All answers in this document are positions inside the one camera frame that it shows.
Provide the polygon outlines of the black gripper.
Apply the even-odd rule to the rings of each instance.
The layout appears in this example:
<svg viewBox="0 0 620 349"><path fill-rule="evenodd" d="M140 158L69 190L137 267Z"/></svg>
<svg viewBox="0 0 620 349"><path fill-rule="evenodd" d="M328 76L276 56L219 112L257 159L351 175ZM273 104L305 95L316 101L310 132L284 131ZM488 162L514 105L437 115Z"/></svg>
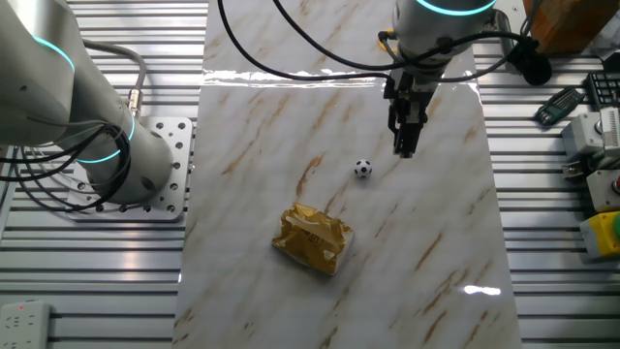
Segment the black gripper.
<svg viewBox="0 0 620 349"><path fill-rule="evenodd" d="M404 69L389 73L385 99L389 100L388 128L393 134L394 154L412 158L416 152L423 125L427 122L428 107L437 85L417 84L416 75Z"/></svg>

